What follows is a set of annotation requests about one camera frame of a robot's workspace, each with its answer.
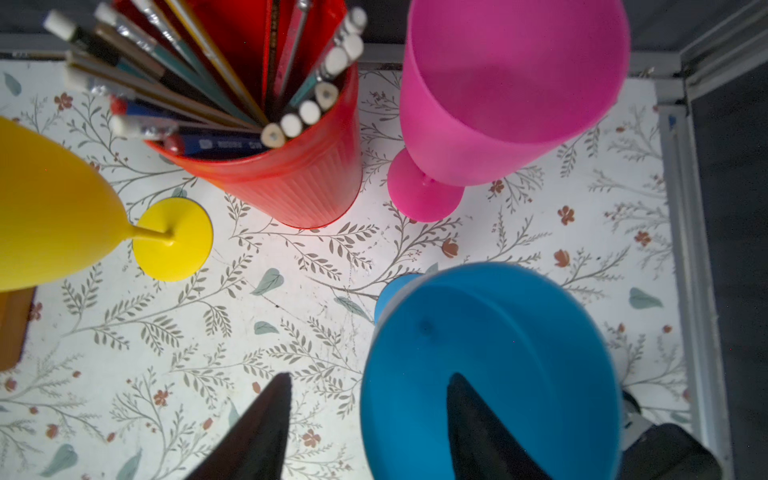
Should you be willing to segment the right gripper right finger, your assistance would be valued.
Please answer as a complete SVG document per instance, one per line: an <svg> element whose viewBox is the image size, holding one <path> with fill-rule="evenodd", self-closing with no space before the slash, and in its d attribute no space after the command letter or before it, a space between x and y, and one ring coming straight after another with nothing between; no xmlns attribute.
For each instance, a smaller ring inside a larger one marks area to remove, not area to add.
<svg viewBox="0 0 768 480"><path fill-rule="evenodd" d="M447 387L448 439L457 479L547 479L461 374Z"/></svg>

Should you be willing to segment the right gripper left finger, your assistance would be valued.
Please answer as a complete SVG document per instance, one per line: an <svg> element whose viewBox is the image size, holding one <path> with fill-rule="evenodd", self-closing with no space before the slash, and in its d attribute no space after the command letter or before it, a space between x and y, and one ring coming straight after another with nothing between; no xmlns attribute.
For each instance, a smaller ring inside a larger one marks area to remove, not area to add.
<svg viewBox="0 0 768 480"><path fill-rule="evenodd" d="M276 375L190 479L279 479L290 429L292 381Z"/></svg>

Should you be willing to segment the blue wine glass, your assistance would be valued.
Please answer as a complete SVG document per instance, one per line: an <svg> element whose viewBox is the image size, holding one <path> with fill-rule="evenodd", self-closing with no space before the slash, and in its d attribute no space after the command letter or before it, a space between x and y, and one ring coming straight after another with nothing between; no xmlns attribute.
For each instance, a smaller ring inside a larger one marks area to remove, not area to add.
<svg viewBox="0 0 768 480"><path fill-rule="evenodd" d="M602 334L553 281L489 262L409 274L382 290L360 397L375 478L453 477L455 374L550 477L617 476L621 390Z"/></svg>

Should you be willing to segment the gold rack with wooden base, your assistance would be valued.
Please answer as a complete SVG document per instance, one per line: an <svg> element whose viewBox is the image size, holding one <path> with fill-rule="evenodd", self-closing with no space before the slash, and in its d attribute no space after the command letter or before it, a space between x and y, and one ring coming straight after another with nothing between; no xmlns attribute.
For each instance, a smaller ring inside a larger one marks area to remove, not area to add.
<svg viewBox="0 0 768 480"><path fill-rule="evenodd" d="M36 288L1 293L0 371L14 368L21 360L29 313Z"/></svg>

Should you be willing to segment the yellow wine glass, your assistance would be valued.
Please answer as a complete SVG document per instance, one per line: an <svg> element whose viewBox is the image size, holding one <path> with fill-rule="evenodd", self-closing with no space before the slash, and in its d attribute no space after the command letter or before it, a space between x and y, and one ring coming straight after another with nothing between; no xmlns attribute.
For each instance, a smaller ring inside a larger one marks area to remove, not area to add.
<svg viewBox="0 0 768 480"><path fill-rule="evenodd" d="M213 247L212 222L193 200L172 197L132 224L118 194L89 164L11 120L1 121L1 289L56 281L121 243L151 278L184 280Z"/></svg>

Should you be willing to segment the pink wine glass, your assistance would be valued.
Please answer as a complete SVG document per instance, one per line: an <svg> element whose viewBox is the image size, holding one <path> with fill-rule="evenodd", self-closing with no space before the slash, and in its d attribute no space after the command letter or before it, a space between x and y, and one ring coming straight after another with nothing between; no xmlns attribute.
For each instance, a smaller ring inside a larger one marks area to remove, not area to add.
<svg viewBox="0 0 768 480"><path fill-rule="evenodd" d="M389 196L419 222L597 124L630 62L617 0L411 4L400 90L403 149Z"/></svg>

